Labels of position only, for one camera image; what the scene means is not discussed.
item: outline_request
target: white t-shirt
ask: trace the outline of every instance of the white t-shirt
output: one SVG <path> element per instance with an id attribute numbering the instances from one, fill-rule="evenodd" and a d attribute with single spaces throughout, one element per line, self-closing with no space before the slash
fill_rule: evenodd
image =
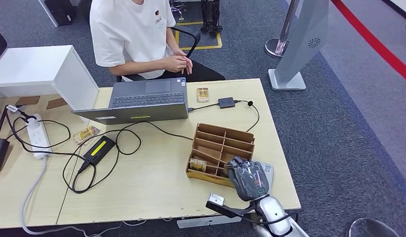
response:
<path id="1" fill-rule="evenodd" d="M 93 0 L 90 12 L 95 62 L 113 67 L 125 62 L 150 62 L 172 55 L 166 28 L 175 26 L 168 0 Z M 157 78 L 164 70 L 140 75 Z"/>

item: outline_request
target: hand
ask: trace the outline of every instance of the hand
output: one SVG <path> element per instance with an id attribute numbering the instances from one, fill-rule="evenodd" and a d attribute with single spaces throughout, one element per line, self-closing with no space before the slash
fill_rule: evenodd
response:
<path id="1" fill-rule="evenodd" d="M 192 70 L 193 62 L 187 57 L 187 54 L 185 52 L 183 52 L 180 48 L 174 49 L 172 51 L 172 53 L 173 53 L 173 55 L 183 56 L 184 57 L 184 59 L 187 62 L 187 67 L 186 67 L 187 68 L 187 74 L 190 75 L 193 72 L 193 70 Z"/>
<path id="2" fill-rule="evenodd" d="M 177 73 L 187 67 L 184 56 L 171 56 L 163 59 L 164 68 L 172 73 Z"/>

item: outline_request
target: white desk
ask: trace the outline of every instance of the white desk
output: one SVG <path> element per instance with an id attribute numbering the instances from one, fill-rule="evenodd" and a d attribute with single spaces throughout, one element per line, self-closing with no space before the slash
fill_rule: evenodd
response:
<path id="1" fill-rule="evenodd" d="M 233 96 L 237 100 L 252 100 L 260 112 L 260 121 L 251 132 L 255 136 L 254 160 L 267 162 L 275 168 L 272 184 L 273 195 L 285 209 L 300 208 L 299 199 L 283 154 L 270 109 L 259 79 L 228 80 L 188 83 L 189 107 L 199 107 L 208 103 L 196 102 L 196 89 L 208 87 L 210 103 L 218 98 Z M 112 88 L 101 88 L 95 108 L 108 106 Z M 193 137 L 198 122 L 247 130 L 257 119 L 255 110 L 246 103 L 238 103 L 234 108 L 221 110 L 210 107 L 190 113 L 189 119 L 158 121 L 162 129 L 188 137 Z M 96 122 L 102 131 L 120 129 L 125 125 L 103 126 Z M 139 124 L 130 128 L 142 140 L 142 146 L 131 156 L 120 155 L 113 173 L 101 184 L 84 194 L 68 191 L 58 224 L 110 222 L 120 220 L 159 219 L 170 217 L 190 217 L 215 215 L 205 208 L 210 193 L 223 196 L 226 205 L 243 208 L 235 189 L 189 179 L 185 173 L 192 142 L 183 138 L 168 136 L 149 124 Z M 108 137 L 115 139 L 116 133 Z M 125 133 L 120 138 L 123 151 L 133 151 L 137 140 Z M 99 180 L 108 173 L 116 158 L 116 150 L 111 150 L 97 166 Z M 75 166 L 77 172 L 81 161 Z M 77 182 L 81 189 L 89 182 L 92 168 L 87 169 Z"/>

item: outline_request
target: laptop touchpad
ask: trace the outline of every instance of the laptop touchpad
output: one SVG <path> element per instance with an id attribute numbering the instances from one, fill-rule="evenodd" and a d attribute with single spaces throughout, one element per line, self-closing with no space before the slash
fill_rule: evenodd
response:
<path id="1" fill-rule="evenodd" d="M 169 80 L 147 81 L 145 93 L 169 92 Z"/>

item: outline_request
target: logo on shirt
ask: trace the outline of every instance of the logo on shirt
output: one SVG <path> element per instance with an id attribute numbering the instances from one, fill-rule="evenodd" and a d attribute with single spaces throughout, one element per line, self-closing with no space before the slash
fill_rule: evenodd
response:
<path id="1" fill-rule="evenodd" d="M 162 17 L 159 17 L 156 21 L 155 24 L 158 24 L 162 20 Z"/>

